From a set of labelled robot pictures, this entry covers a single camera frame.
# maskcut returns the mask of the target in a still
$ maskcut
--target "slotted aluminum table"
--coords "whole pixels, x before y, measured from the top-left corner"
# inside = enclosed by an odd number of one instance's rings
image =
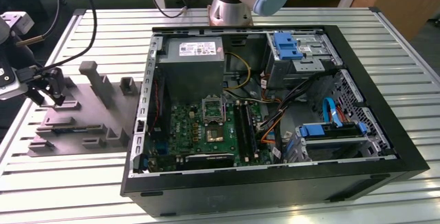
[[[97,14],[94,47],[62,66],[63,74],[75,82],[86,81],[77,71],[82,60],[94,60],[98,73],[107,74],[110,81],[123,76],[141,80],[151,27],[207,25],[203,9],[193,9],[175,19],[162,18],[154,10],[98,10]],[[253,20],[255,25],[338,25],[430,170],[353,202],[154,220],[118,195],[125,153],[41,158],[25,155],[45,114],[45,109],[26,100],[0,145],[0,223],[437,223],[440,81],[419,55],[382,15],[367,9],[282,9],[271,17],[254,16]],[[91,22],[89,11],[71,17],[49,63],[86,47]]]

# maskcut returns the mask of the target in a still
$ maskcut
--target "expansion slot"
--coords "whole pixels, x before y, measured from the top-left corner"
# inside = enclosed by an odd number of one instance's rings
[[[239,102],[237,101],[233,107],[233,117],[234,117],[234,131],[235,131],[235,138],[238,143],[238,153],[239,159],[242,162],[249,161],[249,153],[247,153],[247,145],[246,145],[246,131],[245,131],[245,120],[242,119],[241,115],[241,108]]]
[[[243,105],[241,105],[241,108],[243,110],[243,115],[245,115],[245,118],[246,118],[246,134],[247,134],[247,142],[249,142],[249,146],[250,146],[250,152],[253,154],[253,157],[257,158],[258,155],[257,155],[257,147],[255,147],[255,139],[254,139],[254,131],[253,131],[253,125],[251,125],[251,115],[250,115],[250,108],[249,108],[249,105],[247,105],[247,102],[245,102]]]

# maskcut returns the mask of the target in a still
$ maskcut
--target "gray 3d-printed holder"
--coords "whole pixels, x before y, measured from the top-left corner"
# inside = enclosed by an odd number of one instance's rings
[[[81,63],[90,84],[65,77],[65,101],[47,109],[29,145],[27,156],[125,152],[135,119],[139,82],[130,77],[110,83],[95,72],[95,62]]]

